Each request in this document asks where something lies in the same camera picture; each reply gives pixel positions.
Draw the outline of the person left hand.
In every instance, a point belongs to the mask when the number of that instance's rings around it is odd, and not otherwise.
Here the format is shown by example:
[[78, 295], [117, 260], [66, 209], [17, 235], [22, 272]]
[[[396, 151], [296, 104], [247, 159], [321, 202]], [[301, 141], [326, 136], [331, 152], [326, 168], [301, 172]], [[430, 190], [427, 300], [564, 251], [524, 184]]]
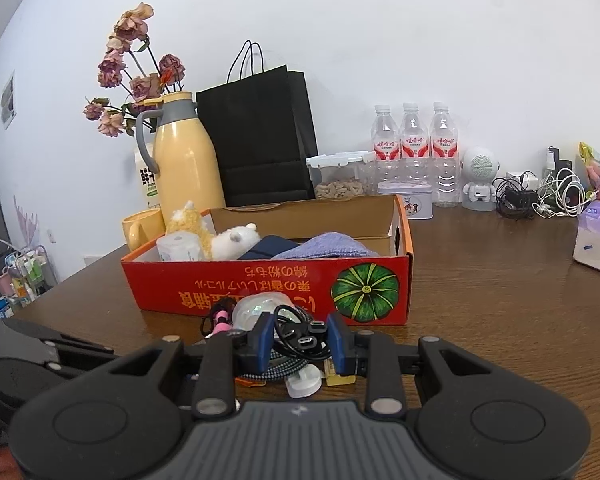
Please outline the person left hand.
[[0, 446], [0, 480], [23, 480], [23, 474], [12, 452], [6, 445]]

